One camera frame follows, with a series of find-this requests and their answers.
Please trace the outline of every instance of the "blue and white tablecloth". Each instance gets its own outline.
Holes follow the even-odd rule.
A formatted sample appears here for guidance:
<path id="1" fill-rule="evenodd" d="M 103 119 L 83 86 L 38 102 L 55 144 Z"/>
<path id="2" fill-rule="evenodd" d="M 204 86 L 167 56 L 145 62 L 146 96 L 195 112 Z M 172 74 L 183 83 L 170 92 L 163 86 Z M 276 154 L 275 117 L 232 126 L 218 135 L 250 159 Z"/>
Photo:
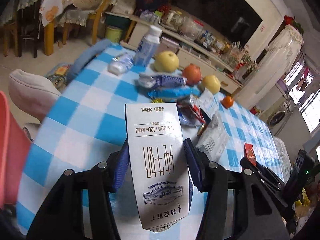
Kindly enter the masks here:
<path id="1" fill-rule="evenodd" d="M 22 233 L 27 233 L 41 203 L 66 169 L 91 169 L 120 149 L 126 139 L 124 104 L 150 102 L 136 85 L 138 73 L 144 72 L 144 68 L 134 66 L 120 77 L 108 72 L 108 63 L 123 51 L 134 54 L 113 44 L 93 59 L 66 88 L 41 125 L 20 182 L 17 216 Z M 215 97 L 219 102 L 224 96 L 218 93 Z M 253 144 L 257 161 L 282 178 L 276 147 L 266 124 L 238 104 L 228 110 L 220 104 L 219 111 L 230 135 L 219 163 L 228 170 L 241 171 L 240 160 L 247 142 Z M 196 129 L 183 128 L 184 138 L 195 133 Z M 109 195 L 122 240 L 195 239 L 207 197 L 194 187 L 189 215 L 168 230 L 153 233 L 141 227 L 130 169 L 119 192 Z M 85 235 L 91 237 L 85 191 L 83 213 Z"/>

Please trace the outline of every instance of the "plastic bottle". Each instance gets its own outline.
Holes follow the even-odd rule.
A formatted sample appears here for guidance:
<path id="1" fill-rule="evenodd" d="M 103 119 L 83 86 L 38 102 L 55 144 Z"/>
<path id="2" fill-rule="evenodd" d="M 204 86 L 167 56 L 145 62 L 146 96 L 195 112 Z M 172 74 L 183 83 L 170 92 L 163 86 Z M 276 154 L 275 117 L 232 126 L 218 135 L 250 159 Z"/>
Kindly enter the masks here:
<path id="1" fill-rule="evenodd" d="M 147 66 L 151 57 L 154 55 L 160 45 L 160 36 L 162 30 L 154 25 L 150 26 L 149 31 L 143 36 L 136 50 L 134 64 Z"/>

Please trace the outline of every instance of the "tile floor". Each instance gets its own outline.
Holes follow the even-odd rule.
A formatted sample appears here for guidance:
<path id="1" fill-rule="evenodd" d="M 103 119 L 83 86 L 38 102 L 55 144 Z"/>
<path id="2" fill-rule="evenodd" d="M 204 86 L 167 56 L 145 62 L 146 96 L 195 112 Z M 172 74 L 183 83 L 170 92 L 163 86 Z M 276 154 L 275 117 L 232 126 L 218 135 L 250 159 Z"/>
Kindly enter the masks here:
<path id="1" fill-rule="evenodd" d="M 43 53 L 43 44 L 39 44 L 38 57 L 33 58 L 32 43 L 23 44 L 22 57 L 15 57 L 13 48 L 8 51 L 8 56 L 3 56 L 3 42 L 0 40 L 0 90 L 2 90 L 9 101 L 10 111 L 20 126 L 26 122 L 39 123 L 38 119 L 18 109 L 11 101 L 8 92 L 9 73 L 15 69 L 22 69 L 25 72 L 45 75 L 58 63 L 72 63 L 79 55 L 89 47 L 90 37 L 70 39 L 65 46 L 59 42 L 54 44 L 54 53 L 46 56 Z"/>

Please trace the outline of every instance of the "red plastic chair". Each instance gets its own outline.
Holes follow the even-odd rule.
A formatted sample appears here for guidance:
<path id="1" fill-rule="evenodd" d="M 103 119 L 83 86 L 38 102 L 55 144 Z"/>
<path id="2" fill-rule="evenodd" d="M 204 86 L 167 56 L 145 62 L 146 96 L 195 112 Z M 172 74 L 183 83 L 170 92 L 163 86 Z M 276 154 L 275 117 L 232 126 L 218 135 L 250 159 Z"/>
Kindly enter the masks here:
<path id="1" fill-rule="evenodd" d="M 17 202 L 20 179 L 31 141 L 9 111 L 0 91 L 0 208 Z"/>

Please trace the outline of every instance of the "television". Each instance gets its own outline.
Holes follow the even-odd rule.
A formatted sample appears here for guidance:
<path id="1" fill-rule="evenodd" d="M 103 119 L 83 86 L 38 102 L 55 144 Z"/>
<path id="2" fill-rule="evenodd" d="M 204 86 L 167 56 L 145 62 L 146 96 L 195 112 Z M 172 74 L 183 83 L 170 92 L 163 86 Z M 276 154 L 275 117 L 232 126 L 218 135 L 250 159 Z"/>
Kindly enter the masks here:
<path id="1" fill-rule="evenodd" d="M 229 41 L 244 46 L 262 19 L 245 0 L 172 0 L 172 5 L 212 26 Z"/>

